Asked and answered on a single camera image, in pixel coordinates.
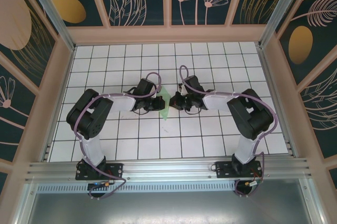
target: black cable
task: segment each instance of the black cable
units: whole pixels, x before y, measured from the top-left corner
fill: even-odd
[[[143,114],[141,114],[141,113],[137,113],[136,111],[132,111],[132,112],[134,112],[135,114],[137,114],[137,115],[146,115],[148,112],[150,112],[150,111],[146,111],[145,113],[143,113]]]
[[[131,94],[131,91],[133,91],[134,89],[136,89],[136,87],[132,87],[129,91],[125,91],[125,93]]]
[[[211,165],[211,171],[217,172],[219,168],[212,169],[213,166],[216,166],[215,164]]]
[[[184,109],[184,110],[185,110],[185,113],[187,113],[188,115],[198,115],[201,112],[201,108],[199,108],[199,111],[197,113],[194,113],[194,114],[188,113],[186,109]]]

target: cable connector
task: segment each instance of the cable connector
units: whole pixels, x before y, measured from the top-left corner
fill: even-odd
[[[253,182],[250,182],[249,183],[249,186],[250,187],[253,187],[253,186],[256,186],[258,183],[257,183],[257,181],[253,181]]]

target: white grid mat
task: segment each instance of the white grid mat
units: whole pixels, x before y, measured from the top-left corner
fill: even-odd
[[[243,92],[252,88],[274,108],[253,42],[81,46],[76,49],[48,161],[81,159],[79,142],[65,120],[84,90],[120,93],[155,71],[173,96],[181,83],[177,70],[181,65],[198,77],[205,90]],[[133,112],[112,113],[100,138],[107,160],[212,157],[231,156],[239,131],[230,113],[203,110],[188,115],[170,108],[166,121],[158,112],[140,117]],[[257,151],[288,153],[279,126],[260,142]]]

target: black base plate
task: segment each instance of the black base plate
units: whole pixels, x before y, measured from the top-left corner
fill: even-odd
[[[217,178],[253,178],[254,173],[252,170],[260,177],[262,176],[261,164],[259,161],[250,161],[249,164],[247,164],[245,172],[242,174],[237,174],[237,172],[232,168],[232,161],[215,162]]]
[[[122,177],[123,174],[123,164],[106,164],[105,173],[111,173],[115,177]],[[88,170],[88,164],[84,161],[77,165],[77,172],[75,176],[76,180],[109,180],[107,176],[101,175],[98,172],[93,172]]]

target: ventilation grille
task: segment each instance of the ventilation grille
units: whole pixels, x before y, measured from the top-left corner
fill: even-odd
[[[87,193],[88,184],[40,184],[38,194],[76,194]],[[108,190],[95,190],[93,192],[114,190],[118,185],[109,186]],[[117,192],[188,192],[188,191],[233,191],[233,181],[210,182],[127,182]]]

